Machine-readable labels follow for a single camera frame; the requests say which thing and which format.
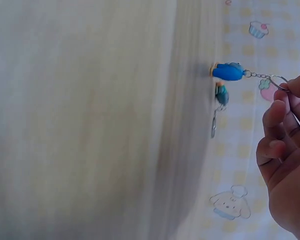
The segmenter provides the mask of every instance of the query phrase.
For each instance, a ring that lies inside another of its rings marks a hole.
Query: metal chain
[[[252,72],[250,70],[244,70],[244,75],[246,78],[260,78],[260,79],[269,79],[271,80],[271,76],[266,74],[258,74],[256,72]]]
[[[244,76],[246,78],[260,78],[260,79],[268,79],[275,87],[277,87],[278,89],[280,89],[281,91],[284,91],[286,93],[289,93],[290,91],[288,89],[283,88],[282,86],[279,86],[278,84],[276,84],[272,78],[280,78],[282,80],[284,80],[286,83],[288,82],[287,79],[285,79],[283,76],[277,76],[277,75],[266,75],[266,74],[258,74],[255,72],[252,72],[250,70],[244,70],[243,71]]]

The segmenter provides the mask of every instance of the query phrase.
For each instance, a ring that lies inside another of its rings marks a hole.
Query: yellow dot pattern
[[[300,0],[224,3],[222,17],[225,20],[221,29],[224,42],[220,46],[224,62],[238,62],[252,72],[279,75],[288,80],[300,74]],[[283,231],[269,214],[267,185],[256,163],[256,147],[264,137],[262,115],[271,104],[261,95],[260,80],[244,77],[238,82],[225,83],[229,106],[217,115],[218,135],[211,149],[216,161],[210,177],[208,213],[202,213],[207,215],[201,225],[207,233],[202,236],[206,240],[237,239],[241,233],[246,239],[259,239],[258,233],[265,231],[269,239],[278,239],[277,234]],[[248,204],[249,219],[242,215],[234,219],[222,217],[218,215],[217,203],[210,201],[212,196],[217,200],[219,194],[231,193],[234,185],[248,190],[242,202]],[[208,234],[211,229],[215,234]]]

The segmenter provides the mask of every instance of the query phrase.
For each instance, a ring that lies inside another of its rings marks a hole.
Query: fingernail
[[[273,140],[269,143],[270,148],[274,148],[280,141],[279,140]]]

